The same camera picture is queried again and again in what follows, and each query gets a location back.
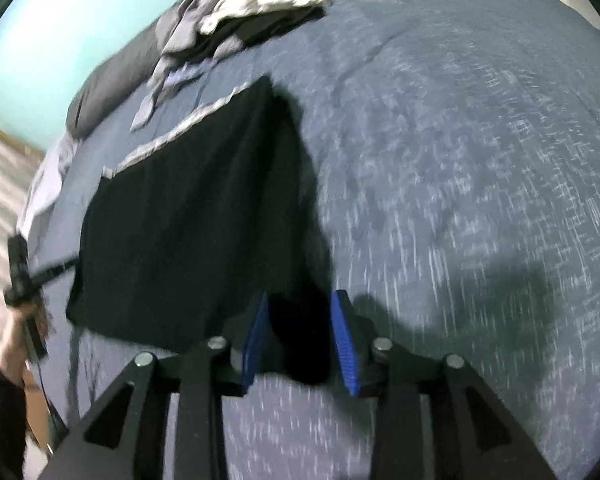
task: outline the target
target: blue gripper pad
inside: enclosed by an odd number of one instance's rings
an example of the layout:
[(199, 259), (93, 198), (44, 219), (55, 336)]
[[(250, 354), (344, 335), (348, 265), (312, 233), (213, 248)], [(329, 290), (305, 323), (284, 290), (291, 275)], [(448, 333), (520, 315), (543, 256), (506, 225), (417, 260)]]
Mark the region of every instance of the blue gripper pad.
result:
[(353, 322), (353, 306), (345, 290), (335, 290), (331, 293), (331, 328), (338, 350), (340, 371), (344, 385), (353, 397), (360, 392), (358, 380), (359, 363), (356, 355), (354, 338), (351, 333), (350, 322)]
[(242, 351), (242, 390), (247, 392), (260, 369), (262, 351), (269, 335), (269, 295), (264, 292), (256, 308), (247, 336), (247, 344)]

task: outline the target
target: gray blanket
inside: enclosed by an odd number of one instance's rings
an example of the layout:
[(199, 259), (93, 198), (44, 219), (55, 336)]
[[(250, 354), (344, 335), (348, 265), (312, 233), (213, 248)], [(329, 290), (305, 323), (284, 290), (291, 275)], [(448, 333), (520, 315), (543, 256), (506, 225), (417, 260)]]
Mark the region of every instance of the gray blanket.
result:
[[(34, 265), (77, 250), (103, 166), (267, 73), (308, 153), (314, 274), (414, 352), (464, 354), (582, 480), (600, 456), (600, 31), (558, 0), (332, 1), (130, 134), (139, 88), (78, 149)], [(74, 424), (141, 348), (69, 326), (71, 282), (45, 289), (43, 378)], [(224, 412), (234, 480), (368, 475), (372, 406), (337, 380), (261, 377)]]

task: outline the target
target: black t-shirt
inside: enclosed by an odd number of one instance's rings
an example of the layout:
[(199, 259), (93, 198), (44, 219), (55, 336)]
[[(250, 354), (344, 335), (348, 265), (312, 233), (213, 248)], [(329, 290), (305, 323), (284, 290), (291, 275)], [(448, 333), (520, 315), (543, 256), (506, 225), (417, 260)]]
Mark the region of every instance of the black t-shirt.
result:
[(0, 371), (0, 480), (22, 478), (26, 421), (24, 389)]

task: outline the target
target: teal wall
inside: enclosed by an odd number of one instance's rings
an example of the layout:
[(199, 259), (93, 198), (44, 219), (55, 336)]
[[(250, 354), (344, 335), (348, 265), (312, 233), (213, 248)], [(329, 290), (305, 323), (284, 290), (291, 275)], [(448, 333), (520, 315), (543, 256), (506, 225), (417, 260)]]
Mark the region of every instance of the teal wall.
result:
[(48, 148), (98, 63), (176, 0), (14, 0), (0, 19), (0, 127)]

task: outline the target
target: skin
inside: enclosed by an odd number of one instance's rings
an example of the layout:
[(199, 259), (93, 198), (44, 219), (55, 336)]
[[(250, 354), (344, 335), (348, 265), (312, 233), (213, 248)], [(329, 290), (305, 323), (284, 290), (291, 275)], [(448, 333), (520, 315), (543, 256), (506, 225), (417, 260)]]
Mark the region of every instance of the skin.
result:
[(27, 361), (24, 326), (29, 317), (35, 316), (43, 339), (49, 332), (45, 309), (39, 303), (23, 303), (9, 309), (9, 319), (0, 342), (0, 371), (12, 383), (22, 386), (22, 374)]

